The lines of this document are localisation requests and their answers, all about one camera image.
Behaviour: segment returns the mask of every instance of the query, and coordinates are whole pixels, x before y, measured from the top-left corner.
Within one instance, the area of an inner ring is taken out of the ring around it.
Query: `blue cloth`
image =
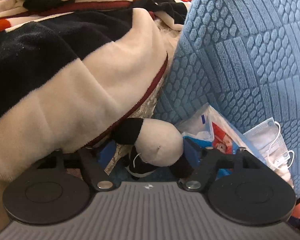
[[[300,197],[300,0],[193,0],[154,118],[206,102],[242,133],[281,124]]]

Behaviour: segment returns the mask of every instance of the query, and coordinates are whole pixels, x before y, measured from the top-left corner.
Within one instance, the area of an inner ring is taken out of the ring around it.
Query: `logo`
[[[152,189],[153,186],[151,184],[148,184],[148,185],[145,185],[144,188],[146,188],[146,189]]]

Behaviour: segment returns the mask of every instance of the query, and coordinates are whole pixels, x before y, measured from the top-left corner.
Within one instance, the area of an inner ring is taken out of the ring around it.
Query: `plastic bag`
[[[208,103],[189,119],[176,124],[176,127],[184,138],[190,138],[203,148],[214,147],[225,154],[235,154],[239,147],[245,147],[266,164],[265,159],[252,143]],[[187,152],[185,152],[185,157],[193,158]],[[230,173],[231,171],[223,169],[219,171],[217,177]]]

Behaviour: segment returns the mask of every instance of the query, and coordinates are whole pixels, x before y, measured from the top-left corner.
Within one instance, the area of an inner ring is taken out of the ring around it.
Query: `black plastic mount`
[[[233,172],[216,180],[219,169]],[[291,186],[245,148],[235,155],[202,149],[199,167],[181,187],[203,193],[217,213],[246,226],[286,221],[296,203]]]
[[[54,151],[34,163],[3,192],[10,218],[33,225],[60,223],[85,209],[94,193],[113,190],[93,151]],[[67,169],[80,169],[83,180],[67,174]]]

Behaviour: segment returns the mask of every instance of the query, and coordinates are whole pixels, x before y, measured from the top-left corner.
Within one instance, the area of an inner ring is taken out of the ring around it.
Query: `dark red trim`
[[[164,72],[166,71],[167,64],[168,64],[168,55],[162,65],[162,67],[160,68],[159,72],[156,74],[156,76],[152,80],[150,87],[147,89],[146,93],[139,100],[139,102],[129,112],[127,112],[123,117],[121,117],[118,121],[113,123],[107,130],[105,130],[103,133],[101,133],[97,138],[88,142],[85,146],[95,145],[97,142],[99,142],[101,139],[103,139],[107,134],[109,134],[111,131],[113,131],[123,120],[127,119],[130,115],[132,115],[147,100],[147,98],[151,95],[153,90],[157,87],[160,79],[162,78]]]
[[[111,9],[121,9],[129,7],[131,2],[129,1],[112,1],[112,2],[77,2],[69,3],[60,6],[55,9],[44,11],[41,13],[34,13],[39,16],[50,16],[58,13],[67,13],[73,11],[84,11],[84,10],[111,10]]]

